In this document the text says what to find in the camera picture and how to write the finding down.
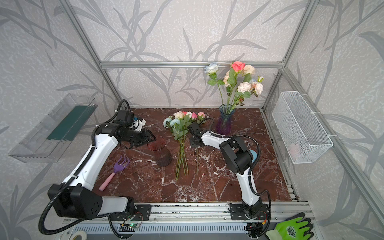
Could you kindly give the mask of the white pink peony stem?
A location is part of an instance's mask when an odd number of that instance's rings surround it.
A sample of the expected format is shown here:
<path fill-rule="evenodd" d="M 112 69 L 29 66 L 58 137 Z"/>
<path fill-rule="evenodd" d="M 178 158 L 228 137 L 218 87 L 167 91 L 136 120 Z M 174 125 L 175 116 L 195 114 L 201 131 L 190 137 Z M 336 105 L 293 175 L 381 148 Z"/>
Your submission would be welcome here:
<path fill-rule="evenodd" d="M 262 94 L 264 86 L 262 82 L 265 80 L 264 77 L 258 77 L 257 79 L 251 79 L 248 82 L 243 81 L 238 87 L 235 88 L 234 99 L 230 104 L 230 113 L 237 107 L 243 106 L 246 99 L 255 96 L 256 98 Z"/>

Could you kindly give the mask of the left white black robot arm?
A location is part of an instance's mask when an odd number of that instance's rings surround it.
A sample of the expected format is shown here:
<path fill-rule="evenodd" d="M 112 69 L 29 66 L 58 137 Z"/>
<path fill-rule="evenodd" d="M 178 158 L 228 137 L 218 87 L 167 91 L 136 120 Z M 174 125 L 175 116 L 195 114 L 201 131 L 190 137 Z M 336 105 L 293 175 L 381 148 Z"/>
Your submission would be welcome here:
<path fill-rule="evenodd" d="M 112 120 L 96 126 L 92 144 L 72 173 L 62 184 L 48 190 L 50 207 L 59 217 L 92 220 L 107 214 L 122 213 L 128 216 L 137 211 L 132 197 L 102 197 L 93 192 L 98 175 L 110 153 L 121 142 L 140 147 L 156 140 L 144 128 L 145 120 L 133 112 L 116 110 Z"/>

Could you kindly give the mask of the purple blue glass vase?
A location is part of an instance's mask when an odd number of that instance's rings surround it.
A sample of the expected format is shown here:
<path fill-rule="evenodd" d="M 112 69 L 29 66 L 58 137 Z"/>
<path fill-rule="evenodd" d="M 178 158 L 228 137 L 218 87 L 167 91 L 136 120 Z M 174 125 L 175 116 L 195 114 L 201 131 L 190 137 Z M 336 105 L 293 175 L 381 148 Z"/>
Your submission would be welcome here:
<path fill-rule="evenodd" d="M 232 129 L 232 118 L 235 109 L 232 109 L 232 105 L 223 104 L 219 110 L 221 115 L 218 118 L 215 132 L 220 135 L 228 135 Z"/>

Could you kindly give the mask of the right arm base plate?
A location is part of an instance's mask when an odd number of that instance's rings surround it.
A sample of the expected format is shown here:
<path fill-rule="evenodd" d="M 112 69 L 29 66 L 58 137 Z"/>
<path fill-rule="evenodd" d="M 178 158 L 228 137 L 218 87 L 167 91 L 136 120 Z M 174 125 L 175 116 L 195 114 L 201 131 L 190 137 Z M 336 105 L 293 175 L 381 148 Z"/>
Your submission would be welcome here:
<path fill-rule="evenodd" d="M 267 213 L 269 212 L 269 206 L 267 204 L 262 204 L 261 209 L 257 212 L 254 217 L 247 217 L 244 211 L 244 206 L 242 204 L 228 204 L 228 210 L 231 215 L 231 220 L 233 221 L 253 221 L 253 220 L 266 220 Z"/>

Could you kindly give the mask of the cream pink rose stem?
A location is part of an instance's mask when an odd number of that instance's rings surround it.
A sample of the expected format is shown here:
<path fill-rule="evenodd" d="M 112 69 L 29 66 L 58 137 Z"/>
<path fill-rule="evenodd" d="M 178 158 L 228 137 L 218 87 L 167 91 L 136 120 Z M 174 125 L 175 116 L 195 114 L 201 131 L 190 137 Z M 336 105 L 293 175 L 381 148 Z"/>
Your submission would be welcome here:
<path fill-rule="evenodd" d="M 244 77 L 244 82 L 250 82 L 253 78 L 256 69 L 251 65 L 245 65 L 241 71 L 241 75 Z"/>

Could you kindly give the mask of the pink red rose stem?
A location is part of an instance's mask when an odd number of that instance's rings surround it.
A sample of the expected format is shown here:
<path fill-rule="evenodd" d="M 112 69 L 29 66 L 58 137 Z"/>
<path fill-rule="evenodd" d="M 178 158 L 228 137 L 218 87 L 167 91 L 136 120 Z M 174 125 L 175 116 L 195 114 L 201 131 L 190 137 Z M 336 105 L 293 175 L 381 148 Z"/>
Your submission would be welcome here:
<path fill-rule="evenodd" d="M 236 87 L 238 85 L 238 75 L 241 74 L 242 69 L 244 68 L 246 64 L 240 61 L 235 61 L 231 64 L 230 69 L 230 78 L 228 79 L 228 83 L 231 84 L 232 90 L 230 93 L 230 99 L 227 100 L 228 104 L 233 105 L 235 101 L 236 96 Z"/>

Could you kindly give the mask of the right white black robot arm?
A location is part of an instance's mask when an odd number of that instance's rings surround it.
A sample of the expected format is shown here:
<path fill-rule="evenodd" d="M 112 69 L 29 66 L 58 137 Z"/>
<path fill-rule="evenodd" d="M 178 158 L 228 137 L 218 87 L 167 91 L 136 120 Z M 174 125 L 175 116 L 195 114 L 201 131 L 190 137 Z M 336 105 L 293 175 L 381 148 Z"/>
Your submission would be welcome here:
<path fill-rule="evenodd" d="M 192 135 L 191 146 L 210 146 L 221 151 L 227 168 L 238 178 L 245 216 L 250 220 L 255 219 L 263 206 L 261 195 L 267 191 L 257 192 L 253 169 L 259 161 L 260 152 L 250 150 L 243 140 L 243 138 L 251 139 L 251 137 L 219 135 L 212 131 L 202 130 L 197 123 L 192 123 L 188 130 Z"/>

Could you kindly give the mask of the pale blue rose stem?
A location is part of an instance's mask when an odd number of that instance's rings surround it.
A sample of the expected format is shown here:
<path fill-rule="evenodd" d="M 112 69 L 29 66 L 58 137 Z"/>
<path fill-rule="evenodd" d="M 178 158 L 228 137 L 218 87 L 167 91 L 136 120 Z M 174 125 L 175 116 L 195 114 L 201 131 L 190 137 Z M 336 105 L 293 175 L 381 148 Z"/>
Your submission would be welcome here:
<path fill-rule="evenodd" d="M 222 104 L 224 104 L 223 94 L 221 91 L 221 86 L 224 85 L 224 82 L 218 78 L 217 72 L 219 70 L 219 64 L 218 63 L 210 63 L 208 66 L 205 67 L 204 72 L 209 76 L 208 84 L 210 86 L 217 86 Z"/>

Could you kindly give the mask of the dark red glass vase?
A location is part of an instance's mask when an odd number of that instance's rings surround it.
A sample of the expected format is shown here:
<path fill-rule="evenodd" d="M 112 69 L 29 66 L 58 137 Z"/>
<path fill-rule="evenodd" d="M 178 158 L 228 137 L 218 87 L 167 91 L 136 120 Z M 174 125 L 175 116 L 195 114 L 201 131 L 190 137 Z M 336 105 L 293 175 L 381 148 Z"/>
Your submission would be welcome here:
<path fill-rule="evenodd" d="M 155 162 L 159 167 L 166 167 L 172 161 L 172 154 L 167 148 L 167 139 L 163 136 L 156 137 L 156 140 L 147 144 L 152 152 Z"/>

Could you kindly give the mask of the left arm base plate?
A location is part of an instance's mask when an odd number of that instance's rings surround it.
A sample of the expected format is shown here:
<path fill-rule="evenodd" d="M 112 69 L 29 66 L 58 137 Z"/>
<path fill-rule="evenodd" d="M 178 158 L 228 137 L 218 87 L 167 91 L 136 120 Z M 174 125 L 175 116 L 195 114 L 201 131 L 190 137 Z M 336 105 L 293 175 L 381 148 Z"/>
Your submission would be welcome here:
<path fill-rule="evenodd" d="M 111 214 L 111 220 L 112 221 L 149 221 L 150 215 L 151 215 L 151 209 L 152 205 L 143 205 L 139 204 L 136 205 L 136 210 L 131 213 L 114 213 Z"/>

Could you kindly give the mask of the flower bunch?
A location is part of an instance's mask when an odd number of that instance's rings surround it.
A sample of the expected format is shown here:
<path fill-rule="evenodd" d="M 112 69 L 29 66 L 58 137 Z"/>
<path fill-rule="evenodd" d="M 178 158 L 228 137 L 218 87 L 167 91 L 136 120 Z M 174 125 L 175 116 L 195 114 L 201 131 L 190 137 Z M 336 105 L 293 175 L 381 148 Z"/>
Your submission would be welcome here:
<path fill-rule="evenodd" d="M 168 116 L 164 119 L 163 125 L 166 129 L 169 129 L 172 133 L 174 140 L 179 142 L 179 152 L 177 157 L 177 166 L 175 171 L 175 179 L 180 177 L 181 169 L 183 169 L 184 175 L 188 175 L 188 163 L 185 153 L 185 141 L 189 133 L 188 127 L 197 121 L 198 115 L 193 112 L 178 111 L 172 116 Z"/>

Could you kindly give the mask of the peach rose stem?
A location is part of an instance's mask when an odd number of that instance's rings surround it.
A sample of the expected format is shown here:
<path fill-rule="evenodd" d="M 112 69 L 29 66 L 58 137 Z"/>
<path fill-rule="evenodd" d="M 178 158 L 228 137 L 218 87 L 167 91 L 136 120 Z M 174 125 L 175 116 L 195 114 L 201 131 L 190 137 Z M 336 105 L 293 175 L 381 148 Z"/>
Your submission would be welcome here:
<path fill-rule="evenodd" d="M 230 93 L 231 93 L 231 90 L 232 90 L 231 84 L 228 83 L 228 79 L 229 78 L 230 78 L 230 71 L 227 71 L 225 77 L 223 78 L 223 82 L 224 82 L 224 86 L 226 88 L 226 92 L 227 92 L 227 95 L 228 95 L 228 101 L 230 99 Z"/>

